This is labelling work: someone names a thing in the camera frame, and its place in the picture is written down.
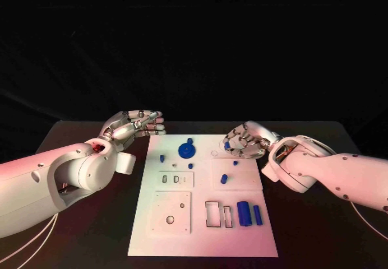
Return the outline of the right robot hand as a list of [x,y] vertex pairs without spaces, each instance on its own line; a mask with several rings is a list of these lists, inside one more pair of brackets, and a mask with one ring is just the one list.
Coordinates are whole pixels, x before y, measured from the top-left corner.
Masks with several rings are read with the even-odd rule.
[[[231,140],[237,138],[241,149],[231,146]],[[260,123],[247,121],[226,135],[223,140],[224,150],[233,156],[246,159],[260,159],[270,152],[283,139],[283,136],[270,131]]]

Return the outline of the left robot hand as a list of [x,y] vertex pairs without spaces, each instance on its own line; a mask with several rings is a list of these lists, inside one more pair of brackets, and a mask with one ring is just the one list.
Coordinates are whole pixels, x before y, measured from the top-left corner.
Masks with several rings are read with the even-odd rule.
[[107,140],[122,152],[136,138],[166,135],[164,123],[164,113],[156,110],[122,111],[106,121],[99,138]]

